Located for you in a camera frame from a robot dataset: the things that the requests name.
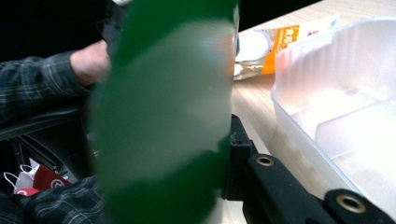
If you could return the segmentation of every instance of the hand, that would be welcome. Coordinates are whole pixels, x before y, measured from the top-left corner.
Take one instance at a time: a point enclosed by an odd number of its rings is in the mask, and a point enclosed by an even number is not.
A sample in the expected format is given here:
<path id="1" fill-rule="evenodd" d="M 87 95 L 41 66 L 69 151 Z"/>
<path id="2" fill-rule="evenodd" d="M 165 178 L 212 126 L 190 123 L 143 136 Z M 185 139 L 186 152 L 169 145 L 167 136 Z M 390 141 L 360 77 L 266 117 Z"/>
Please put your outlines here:
<path id="1" fill-rule="evenodd" d="M 100 40 L 88 47 L 77 50 L 70 56 L 70 64 L 78 83 L 83 87 L 103 81 L 110 70 L 107 43 Z"/>

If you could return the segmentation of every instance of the target logo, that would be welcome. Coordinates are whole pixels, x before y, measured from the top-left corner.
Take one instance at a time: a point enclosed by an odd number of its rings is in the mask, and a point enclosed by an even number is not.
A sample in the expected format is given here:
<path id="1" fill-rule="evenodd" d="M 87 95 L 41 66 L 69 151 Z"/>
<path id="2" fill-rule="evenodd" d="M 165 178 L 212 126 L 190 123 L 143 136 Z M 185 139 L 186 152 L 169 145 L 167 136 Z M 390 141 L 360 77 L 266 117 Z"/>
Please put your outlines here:
<path id="1" fill-rule="evenodd" d="M 64 182 L 60 179 L 54 179 L 50 182 L 50 187 L 53 188 L 58 188 L 58 187 L 64 187 Z"/>

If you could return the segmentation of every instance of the metal grommet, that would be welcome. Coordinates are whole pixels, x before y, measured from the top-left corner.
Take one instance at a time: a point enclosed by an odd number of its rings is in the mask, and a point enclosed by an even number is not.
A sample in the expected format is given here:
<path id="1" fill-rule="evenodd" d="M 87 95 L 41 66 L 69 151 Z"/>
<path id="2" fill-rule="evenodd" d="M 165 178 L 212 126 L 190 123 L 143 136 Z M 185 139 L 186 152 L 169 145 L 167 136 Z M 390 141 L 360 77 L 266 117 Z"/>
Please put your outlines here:
<path id="1" fill-rule="evenodd" d="M 266 157 L 266 156 L 260 156 L 259 158 L 257 158 L 257 162 L 260 165 L 263 165 L 263 166 L 272 166 L 272 165 L 274 165 L 274 161 L 271 158 Z"/>
<path id="2" fill-rule="evenodd" d="M 366 206 L 360 200 L 346 195 L 341 194 L 338 195 L 336 198 L 337 202 L 346 210 L 353 212 L 353 213 L 364 213 L 366 212 Z"/>

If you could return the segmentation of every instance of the black metal object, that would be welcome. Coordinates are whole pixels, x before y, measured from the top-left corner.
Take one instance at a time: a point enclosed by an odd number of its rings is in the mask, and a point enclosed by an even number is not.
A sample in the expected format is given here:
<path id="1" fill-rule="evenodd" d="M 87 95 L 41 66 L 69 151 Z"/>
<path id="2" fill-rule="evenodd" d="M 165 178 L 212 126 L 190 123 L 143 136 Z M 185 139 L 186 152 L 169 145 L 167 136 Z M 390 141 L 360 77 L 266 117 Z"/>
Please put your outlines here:
<path id="1" fill-rule="evenodd" d="M 248 224 L 395 223 L 351 190 L 330 190 L 323 201 L 311 195 L 279 159 L 257 152 L 237 116 L 232 121 L 225 199 L 243 202 Z"/>

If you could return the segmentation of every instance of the orange label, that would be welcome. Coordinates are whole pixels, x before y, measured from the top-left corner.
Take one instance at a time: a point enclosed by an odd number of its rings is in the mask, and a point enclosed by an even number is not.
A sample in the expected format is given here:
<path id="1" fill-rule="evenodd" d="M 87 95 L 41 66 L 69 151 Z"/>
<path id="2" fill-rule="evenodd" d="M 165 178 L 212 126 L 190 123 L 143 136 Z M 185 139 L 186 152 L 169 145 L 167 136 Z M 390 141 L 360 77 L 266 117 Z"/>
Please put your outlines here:
<path id="1" fill-rule="evenodd" d="M 263 65 L 262 74 L 273 74 L 276 69 L 276 55 L 288 47 L 289 43 L 297 41 L 300 25 L 288 26 L 276 31 L 276 37 L 271 52 L 268 53 Z"/>

